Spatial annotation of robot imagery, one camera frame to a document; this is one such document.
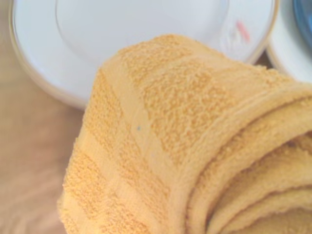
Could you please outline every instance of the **white plate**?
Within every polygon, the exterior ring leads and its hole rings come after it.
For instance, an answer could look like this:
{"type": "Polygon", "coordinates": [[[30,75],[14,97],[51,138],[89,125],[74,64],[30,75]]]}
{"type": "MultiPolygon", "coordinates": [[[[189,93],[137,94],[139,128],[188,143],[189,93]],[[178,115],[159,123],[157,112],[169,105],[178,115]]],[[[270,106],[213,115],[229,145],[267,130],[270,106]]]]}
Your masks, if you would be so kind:
{"type": "Polygon", "coordinates": [[[75,107],[97,68],[122,47],[175,33],[254,62],[266,46],[277,0],[14,0],[11,36],[24,68],[75,107]]]}
{"type": "Polygon", "coordinates": [[[312,51],[297,28],[293,1],[282,0],[267,54],[274,67],[303,82],[312,82],[312,51]]]}

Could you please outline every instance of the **wooden table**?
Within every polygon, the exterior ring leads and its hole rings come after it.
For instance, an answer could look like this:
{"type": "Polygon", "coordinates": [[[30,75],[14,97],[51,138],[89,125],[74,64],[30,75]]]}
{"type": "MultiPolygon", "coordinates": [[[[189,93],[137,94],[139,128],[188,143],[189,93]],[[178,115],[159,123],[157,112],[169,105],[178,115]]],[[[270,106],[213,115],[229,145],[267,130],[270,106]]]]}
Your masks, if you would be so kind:
{"type": "MultiPolygon", "coordinates": [[[[0,234],[64,234],[56,200],[83,113],[20,68],[7,9],[0,0],[0,234]]],[[[258,63],[270,67],[265,55],[258,63]]]]}

